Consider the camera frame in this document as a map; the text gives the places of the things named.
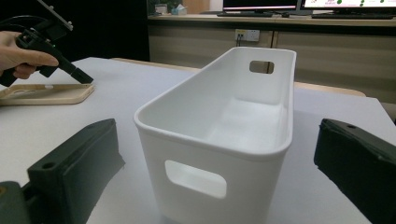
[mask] hand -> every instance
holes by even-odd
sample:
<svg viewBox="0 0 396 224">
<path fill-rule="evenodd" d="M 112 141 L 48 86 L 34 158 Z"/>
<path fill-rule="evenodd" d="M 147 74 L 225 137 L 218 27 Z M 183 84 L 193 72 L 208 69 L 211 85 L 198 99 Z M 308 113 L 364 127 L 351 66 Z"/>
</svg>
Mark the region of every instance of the hand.
<svg viewBox="0 0 396 224">
<path fill-rule="evenodd" d="M 0 76 L 4 70 L 15 67 L 14 77 L 26 79 L 38 66 L 57 66 L 58 60 L 52 55 L 29 49 L 21 49 L 15 39 L 16 32 L 0 32 Z"/>
</svg>

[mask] dark background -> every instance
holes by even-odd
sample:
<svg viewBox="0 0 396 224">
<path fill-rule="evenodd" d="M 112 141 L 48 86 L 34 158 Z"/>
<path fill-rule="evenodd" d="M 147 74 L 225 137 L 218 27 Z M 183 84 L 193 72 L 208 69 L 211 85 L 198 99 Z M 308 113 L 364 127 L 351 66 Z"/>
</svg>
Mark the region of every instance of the dark background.
<svg viewBox="0 0 396 224">
<path fill-rule="evenodd" d="M 121 57 L 149 61 L 147 0 L 44 0 L 74 30 L 54 44 L 64 57 Z M 12 0 L 0 6 L 0 21 L 21 15 L 54 18 L 36 0 Z"/>
</svg>

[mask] table surface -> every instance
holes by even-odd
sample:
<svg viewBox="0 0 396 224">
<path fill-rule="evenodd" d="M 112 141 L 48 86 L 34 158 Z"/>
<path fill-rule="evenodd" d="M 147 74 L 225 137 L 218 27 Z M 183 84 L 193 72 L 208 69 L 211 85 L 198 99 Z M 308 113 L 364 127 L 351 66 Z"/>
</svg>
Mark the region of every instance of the table surface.
<svg viewBox="0 0 396 224">
<path fill-rule="evenodd" d="M 26 169 L 85 126 L 117 122 L 126 165 L 108 183 L 88 223 L 174 224 L 155 203 L 133 115 L 138 107 L 193 75 L 191 71 L 88 58 L 75 65 L 94 78 L 95 91 L 77 105 L 0 107 L 0 181 L 28 182 Z M 77 84 L 57 70 L 16 84 Z M 369 223 L 313 163 L 323 118 L 351 123 L 396 145 L 396 127 L 374 98 L 294 89 L 294 136 L 267 223 Z"/>
</svg>

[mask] small box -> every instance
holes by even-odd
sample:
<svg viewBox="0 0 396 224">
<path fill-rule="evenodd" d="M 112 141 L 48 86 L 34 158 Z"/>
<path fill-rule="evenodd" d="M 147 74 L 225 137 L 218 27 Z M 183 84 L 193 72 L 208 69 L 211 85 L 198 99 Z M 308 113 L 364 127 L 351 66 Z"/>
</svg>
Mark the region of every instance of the small box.
<svg viewBox="0 0 396 224">
<path fill-rule="evenodd" d="M 177 16 L 187 15 L 187 9 L 185 7 L 172 8 L 172 15 L 177 15 Z"/>
<path fill-rule="evenodd" d="M 284 49 L 230 49 L 135 112 L 166 217 L 265 221 L 292 139 L 295 58 Z"/>
<path fill-rule="evenodd" d="M 156 4 L 155 5 L 155 12 L 161 14 L 168 14 L 168 5 L 166 4 Z"/>
</svg>

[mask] wooden cabinet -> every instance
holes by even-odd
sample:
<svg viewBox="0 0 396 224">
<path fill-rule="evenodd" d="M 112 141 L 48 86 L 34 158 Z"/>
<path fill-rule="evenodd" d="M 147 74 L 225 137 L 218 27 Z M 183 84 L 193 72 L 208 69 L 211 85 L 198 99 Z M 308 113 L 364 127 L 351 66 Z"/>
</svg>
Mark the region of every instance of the wooden cabinet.
<svg viewBox="0 0 396 224">
<path fill-rule="evenodd" d="M 236 46 L 235 29 L 149 26 L 150 61 L 202 68 Z M 271 34 L 261 31 L 248 47 L 270 48 Z"/>
<path fill-rule="evenodd" d="M 209 10 L 210 0 L 183 0 L 183 6 L 187 8 L 188 14 L 199 14 Z"/>
<path fill-rule="evenodd" d="M 278 32 L 273 48 L 297 52 L 295 80 L 362 91 L 396 104 L 396 38 Z"/>
</svg>

